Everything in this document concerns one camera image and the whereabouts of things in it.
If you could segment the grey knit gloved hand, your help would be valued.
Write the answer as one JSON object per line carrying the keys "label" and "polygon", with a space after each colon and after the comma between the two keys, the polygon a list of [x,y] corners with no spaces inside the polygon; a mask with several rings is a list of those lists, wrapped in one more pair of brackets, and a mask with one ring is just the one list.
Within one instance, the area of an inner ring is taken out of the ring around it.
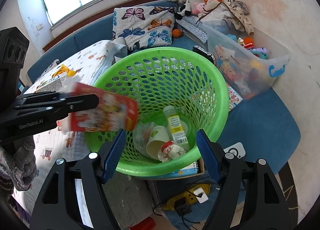
{"label": "grey knit gloved hand", "polygon": [[9,181],[18,191],[26,191],[36,177],[33,136],[1,146],[1,178]]}

